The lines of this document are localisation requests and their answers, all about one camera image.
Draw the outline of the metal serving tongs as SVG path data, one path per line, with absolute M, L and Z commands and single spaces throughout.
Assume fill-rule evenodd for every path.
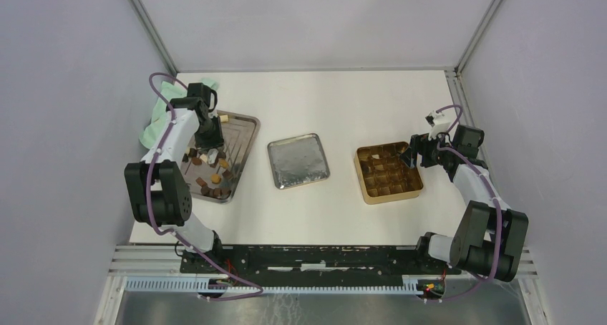
M 220 151 L 216 148 L 210 149 L 207 153 L 207 164 L 211 168 L 215 168 L 220 159 Z

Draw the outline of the gold chocolate box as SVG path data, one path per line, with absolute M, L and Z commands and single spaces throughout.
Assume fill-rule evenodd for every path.
M 393 142 L 360 147 L 354 154 L 354 165 L 361 194 L 368 205 L 408 200 L 424 189 L 418 169 L 407 168 L 399 154 L 407 142 Z M 375 160 L 372 155 L 380 155 Z

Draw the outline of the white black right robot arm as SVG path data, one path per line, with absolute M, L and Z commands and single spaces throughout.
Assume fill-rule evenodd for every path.
M 485 279 L 512 281 L 528 231 L 526 214 L 513 210 L 491 182 L 485 161 L 478 153 L 485 133 L 458 125 L 455 135 L 413 135 L 399 158 L 406 168 L 440 166 L 459 190 L 466 209 L 452 237 L 428 234 L 428 246 L 414 252 L 415 268 L 432 273 L 442 265 Z

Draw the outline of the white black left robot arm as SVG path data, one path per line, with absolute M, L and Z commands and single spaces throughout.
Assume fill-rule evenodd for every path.
M 180 170 L 190 140 L 202 152 L 223 145 L 215 113 L 217 93 L 198 82 L 187 87 L 185 97 L 165 103 L 166 120 L 159 138 L 140 159 L 124 169 L 133 218 L 156 234 L 170 234 L 185 249 L 198 253 L 197 262 L 208 273 L 225 263 L 218 234 L 193 215 L 193 197 Z

